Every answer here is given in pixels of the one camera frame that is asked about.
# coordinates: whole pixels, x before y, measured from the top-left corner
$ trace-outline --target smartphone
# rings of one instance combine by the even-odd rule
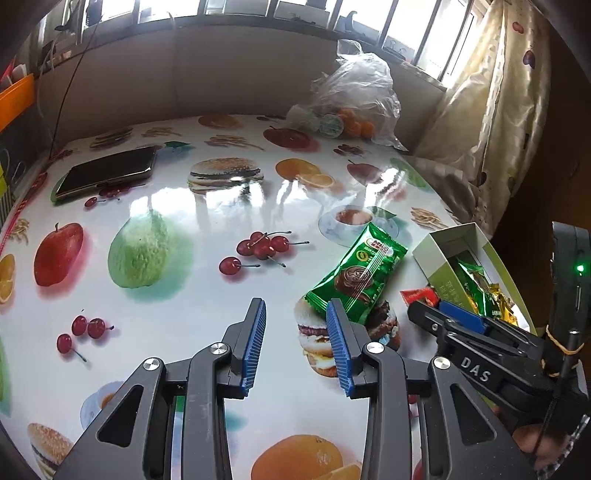
[[[73,167],[56,191],[56,200],[65,200],[121,183],[145,180],[152,175],[152,167],[159,147],[128,150]]]

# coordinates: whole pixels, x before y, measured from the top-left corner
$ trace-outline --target plastic bag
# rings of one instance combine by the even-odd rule
[[[353,40],[339,40],[336,60],[336,72],[312,82],[310,100],[290,109],[288,126],[406,150],[394,135],[400,102],[388,64],[374,53],[363,53]]]

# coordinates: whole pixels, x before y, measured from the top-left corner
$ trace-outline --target window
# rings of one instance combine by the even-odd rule
[[[113,31],[133,23],[174,17],[239,14],[238,24],[248,24],[248,15],[268,20],[294,21],[319,27],[304,30],[322,36],[335,30],[343,38],[359,40],[406,61],[439,79],[453,83],[476,41],[490,0],[68,0],[59,7],[64,22],[83,6],[82,28],[101,19]],[[277,23],[274,28],[281,28]],[[76,36],[81,38],[79,25]]]

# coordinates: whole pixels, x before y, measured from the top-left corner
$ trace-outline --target green snack packet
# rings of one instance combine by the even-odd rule
[[[491,287],[486,279],[484,268],[481,265],[473,265],[456,258],[456,274],[462,282],[464,289],[472,297],[478,312],[485,317],[501,317],[501,310],[491,292]]]
[[[406,252],[380,227],[369,223],[337,267],[305,299],[324,316],[329,301],[339,298],[349,320],[364,325],[389,275]]]

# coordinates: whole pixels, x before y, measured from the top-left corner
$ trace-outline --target hand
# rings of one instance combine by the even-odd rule
[[[513,432],[513,439],[522,452],[531,453],[534,451],[535,443],[538,440],[541,428],[541,424],[526,425],[524,427],[519,427]],[[564,452],[568,443],[568,435],[545,434],[538,447],[534,468],[540,470],[545,466],[554,463],[558,460],[560,454]]]

